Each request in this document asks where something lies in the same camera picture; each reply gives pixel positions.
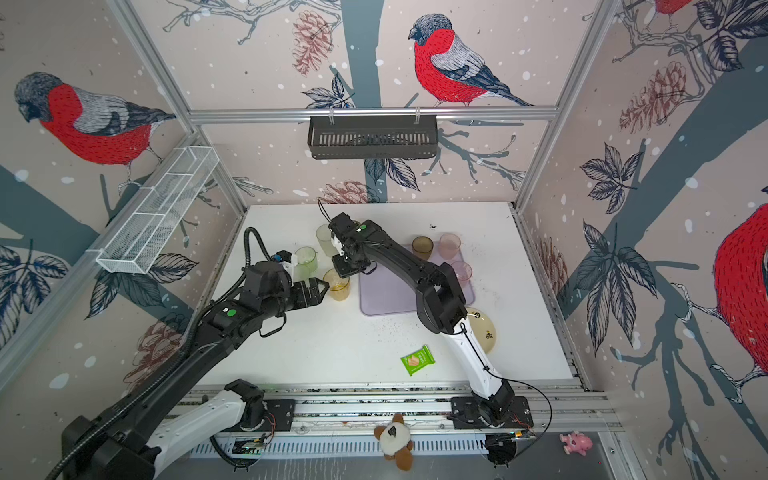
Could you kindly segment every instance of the black wire basket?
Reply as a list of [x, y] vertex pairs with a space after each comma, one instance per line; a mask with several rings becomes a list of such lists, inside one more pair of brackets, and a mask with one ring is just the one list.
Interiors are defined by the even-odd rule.
[[437, 117], [380, 115], [312, 117], [307, 138], [312, 157], [432, 158], [437, 155]]

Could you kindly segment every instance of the bird head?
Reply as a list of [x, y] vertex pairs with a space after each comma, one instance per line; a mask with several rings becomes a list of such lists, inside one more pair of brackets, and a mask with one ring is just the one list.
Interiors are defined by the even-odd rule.
[[59, 77], [36, 71], [22, 78], [16, 84], [14, 96], [18, 104], [18, 111], [29, 122], [36, 118], [41, 121], [52, 121], [51, 111], [48, 109], [48, 93], [59, 85], [64, 84]]
[[423, 47], [433, 33], [443, 28], [453, 28], [448, 17], [441, 13], [430, 13], [416, 20], [413, 28], [411, 28], [411, 33], [408, 35], [408, 39], [415, 40], [420, 47]]

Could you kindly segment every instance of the white wire basket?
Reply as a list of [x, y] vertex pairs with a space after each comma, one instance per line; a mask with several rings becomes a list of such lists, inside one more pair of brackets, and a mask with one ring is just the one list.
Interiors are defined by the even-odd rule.
[[168, 172], [143, 187], [151, 192], [99, 253], [96, 261], [106, 271], [147, 273], [219, 163], [212, 147], [177, 148], [174, 154]]

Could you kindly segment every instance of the black mounting plate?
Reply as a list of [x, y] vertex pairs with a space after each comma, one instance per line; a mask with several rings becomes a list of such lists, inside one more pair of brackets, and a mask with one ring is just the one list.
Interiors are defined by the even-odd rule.
[[[457, 430], [473, 430], [490, 428], [480, 418], [478, 413], [479, 402], [473, 396], [456, 396], [451, 398], [450, 419], [453, 420], [453, 428]], [[533, 426], [531, 410], [528, 407], [528, 399], [515, 396], [507, 411], [507, 417], [503, 425], [495, 428], [504, 429], [529, 429]]]
[[[296, 408], [296, 400], [282, 399], [282, 400], [263, 400], [264, 401], [264, 421], [261, 425], [251, 432], [272, 432], [272, 416], [274, 415], [277, 424], [275, 425], [275, 432], [290, 432], [290, 426], [293, 423], [293, 410]], [[243, 433], [240, 428], [240, 423], [237, 425], [222, 430], [222, 432], [237, 432]]]

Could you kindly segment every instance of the metal shelf basket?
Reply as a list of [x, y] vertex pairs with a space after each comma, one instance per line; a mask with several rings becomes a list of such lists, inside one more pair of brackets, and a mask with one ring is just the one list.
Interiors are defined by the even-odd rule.
[[438, 150], [437, 116], [312, 117], [307, 144], [318, 160], [432, 158]]
[[109, 272], [146, 273], [219, 163], [212, 147], [174, 149], [176, 158], [99, 253]]

